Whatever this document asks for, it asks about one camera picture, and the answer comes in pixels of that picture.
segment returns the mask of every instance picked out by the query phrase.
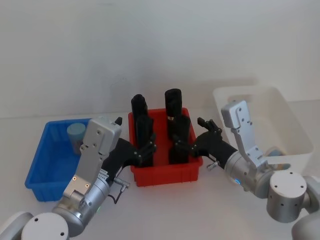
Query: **translucent white container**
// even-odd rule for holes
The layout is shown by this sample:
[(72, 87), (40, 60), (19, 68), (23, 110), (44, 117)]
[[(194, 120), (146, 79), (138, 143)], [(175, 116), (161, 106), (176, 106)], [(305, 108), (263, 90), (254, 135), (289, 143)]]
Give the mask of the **translucent white container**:
[(229, 143), (237, 148), (234, 134), (226, 128), (221, 108), (236, 100), (245, 100), (254, 125), (255, 140), (264, 153), (277, 148), (283, 156), (270, 156), (269, 164), (291, 164), (301, 173), (311, 158), (314, 146), (291, 111), (282, 94), (269, 86), (221, 87), (213, 91), (219, 116)]

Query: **gray cylinder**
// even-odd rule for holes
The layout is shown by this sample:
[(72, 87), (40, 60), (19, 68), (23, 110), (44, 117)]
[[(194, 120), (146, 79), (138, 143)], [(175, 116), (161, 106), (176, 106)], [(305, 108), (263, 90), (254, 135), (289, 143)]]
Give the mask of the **gray cylinder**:
[(86, 133), (86, 126), (83, 123), (76, 122), (68, 126), (66, 132), (72, 144), (73, 152), (77, 155), (81, 155), (80, 147), (83, 144), (83, 138)]
[(63, 197), (52, 212), (65, 219), (68, 224), (70, 237), (76, 237), (84, 231), (109, 192), (110, 186), (105, 179), (99, 177), (90, 191), (85, 195), (85, 201), (79, 208), (75, 208), (68, 198)]
[(268, 214), (276, 221), (290, 223), (299, 217), (307, 183), (290, 170), (277, 171), (270, 179), (266, 204)]

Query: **black cable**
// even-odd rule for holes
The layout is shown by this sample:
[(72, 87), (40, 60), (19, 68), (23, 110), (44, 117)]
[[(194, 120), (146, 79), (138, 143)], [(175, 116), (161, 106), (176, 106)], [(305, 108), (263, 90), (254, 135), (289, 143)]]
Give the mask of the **black cable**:
[(110, 194), (108, 195), (108, 197), (110, 197), (110, 198), (113, 199), (114, 204), (117, 204), (117, 202), (118, 202), (118, 200), (119, 200), (119, 198), (120, 198), (120, 196), (121, 196), (122, 193), (123, 193), (123, 192), (120, 191), (119, 194), (118, 194), (118, 196), (116, 197), (116, 199), (115, 199), (114, 196), (112, 196), (112, 195), (110, 195)]

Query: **white tabletop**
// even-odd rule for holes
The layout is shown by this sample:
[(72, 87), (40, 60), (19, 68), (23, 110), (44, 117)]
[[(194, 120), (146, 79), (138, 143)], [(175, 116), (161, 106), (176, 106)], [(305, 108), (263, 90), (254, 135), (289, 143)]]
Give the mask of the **white tabletop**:
[[(315, 147), (305, 170), (320, 176), (320, 101), (291, 102), (290, 106)], [(189, 109), (196, 135), (204, 131), (197, 117), (217, 119), (214, 109)], [(127, 113), (107, 114), (123, 117), (122, 135), (128, 139)], [(94, 115), (28, 117), (0, 119), (0, 224), (18, 211), (34, 215), (50, 212), (54, 202), (38, 202), (24, 182), (45, 123), (48, 121), (95, 117)], [(267, 201), (244, 192), (229, 181), (220, 168), (208, 172), (211, 161), (203, 159), (196, 182), (137, 187), (129, 167), (121, 178), (131, 187), (117, 205), (107, 198), (85, 231), (75, 240), (289, 240), (294, 223), (284, 224), (269, 217)], [(117, 194), (118, 186), (111, 192)]]

